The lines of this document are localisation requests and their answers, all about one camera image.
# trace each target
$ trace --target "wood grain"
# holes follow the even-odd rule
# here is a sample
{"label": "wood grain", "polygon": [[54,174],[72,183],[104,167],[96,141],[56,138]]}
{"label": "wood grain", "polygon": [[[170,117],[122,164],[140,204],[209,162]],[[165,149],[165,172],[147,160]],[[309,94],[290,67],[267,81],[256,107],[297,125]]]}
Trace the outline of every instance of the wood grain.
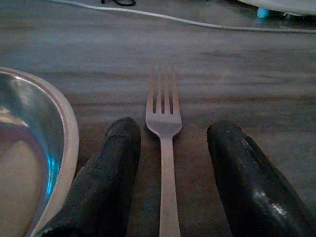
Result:
{"label": "wood grain", "polygon": [[129,224],[136,237],[159,229],[159,143],[144,123],[152,64],[173,64],[179,74],[182,237],[230,236],[206,142],[207,127],[220,119],[253,137],[316,216],[315,52],[313,35],[212,30],[40,0],[0,6],[0,64],[65,94],[79,124],[79,167],[99,151],[113,121],[130,116],[141,125]]}

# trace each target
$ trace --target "metal bowl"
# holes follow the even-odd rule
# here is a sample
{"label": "metal bowl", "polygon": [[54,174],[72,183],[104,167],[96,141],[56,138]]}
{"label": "metal bowl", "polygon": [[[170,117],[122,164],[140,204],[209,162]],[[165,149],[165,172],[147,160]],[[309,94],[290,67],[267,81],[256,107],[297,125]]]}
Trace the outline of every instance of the metal bowl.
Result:
{"label": "metal bowl", "polygon": [[79,133],[62,93],[0,67],[0,233],[29,237],[61,208],[77,165]]}

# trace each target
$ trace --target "fork handle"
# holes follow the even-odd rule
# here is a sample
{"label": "fork handle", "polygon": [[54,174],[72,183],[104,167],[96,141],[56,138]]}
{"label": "fork handle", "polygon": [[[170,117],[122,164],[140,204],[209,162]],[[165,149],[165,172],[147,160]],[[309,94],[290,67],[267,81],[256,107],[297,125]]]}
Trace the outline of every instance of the fork handle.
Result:
{"label": "fork handle", "polygon": [[161,199],[159,237],[180,237],[172,138],[160,139]]}

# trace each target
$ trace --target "metal fork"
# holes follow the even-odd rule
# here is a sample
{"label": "metal fork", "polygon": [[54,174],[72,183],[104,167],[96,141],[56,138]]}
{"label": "metal fork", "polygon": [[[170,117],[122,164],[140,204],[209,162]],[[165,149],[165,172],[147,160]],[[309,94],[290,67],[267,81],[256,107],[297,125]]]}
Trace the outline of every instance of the metal fork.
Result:
{"label": "metal fork", "polygon": [[[162,113],[161,74],[164,75],[164,113]],[[158,73],[156,112],[154,113],[155,70],[150,76],[146,106],[146,126],[160,138],[161,146],[161,199],[159,237],[180,237],[176,185],[174,178],[172,138],[181,130],[182,122],[177,91],[177,77],[172,68],[172,108],[169,100],[169,76],[167,68]]]}

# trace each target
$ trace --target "white cable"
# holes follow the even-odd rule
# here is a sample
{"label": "white cable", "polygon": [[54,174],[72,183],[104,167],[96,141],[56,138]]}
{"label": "white cable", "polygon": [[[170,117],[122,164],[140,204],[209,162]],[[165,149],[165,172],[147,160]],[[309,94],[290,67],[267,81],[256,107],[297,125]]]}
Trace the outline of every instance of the white cable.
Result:
{"label": "white cable", "polygon": [[316,30],[301,30],[301,29],[272,29],[272,28],[259,28],[259,27],[239,27],[239,26],[222,26],[222,25],[215,25],[210,23],[204,23],[199,21],[192,21],[187,19],[182,19],[178,17],[152,13],[147,11],[139,11],[139,10],[132,10],[127,8],[120,8],[120,7],[101,7],[101,6],[91,6],[84,3],[74,2],[74,1],[67,1],[67,0],[48,0],[50,2],[56,3],[64,3],[70,5],[77,5],[88,9],[99,10],[99,11],[123,11],[123,12],[130,12],[141,14],[145,16],[153,16],[153,17],[160,17],[168,20],[183,22],[191,25],[196,26],[204,26],[214,29],[222,29],[222,30],[235,30],[235,31],[257,31],[257,32],[273,32],[273,33],[305,33],[305,34],[315,34]]}

